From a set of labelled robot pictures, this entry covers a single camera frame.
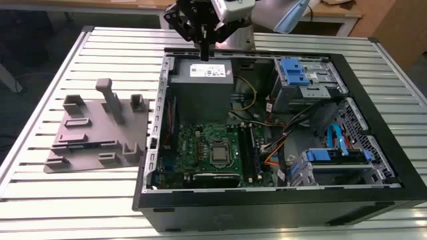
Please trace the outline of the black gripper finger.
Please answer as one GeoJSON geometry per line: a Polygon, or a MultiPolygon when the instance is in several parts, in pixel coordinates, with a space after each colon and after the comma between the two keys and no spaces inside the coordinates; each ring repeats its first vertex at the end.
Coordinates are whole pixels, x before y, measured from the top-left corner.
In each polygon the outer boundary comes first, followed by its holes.
{"type": "Polygon", "coordinates": [[[209,23],[205,29],[205,61],[210,60],[211,50],[210,47],[215,43],[223,43],[227,38],[241,29],[250,26],[249,19],[241,19],[225,23],[219,28],[218,24],[209,23]]]}
{"type": "Polygon", "coordinates": [[[187,42],[194,42],[202,61],[206,61],[206,28],[202,20],[205,5],[205,3],[174,3],[163,14],[165,20],[182,38],[187,42]]]}

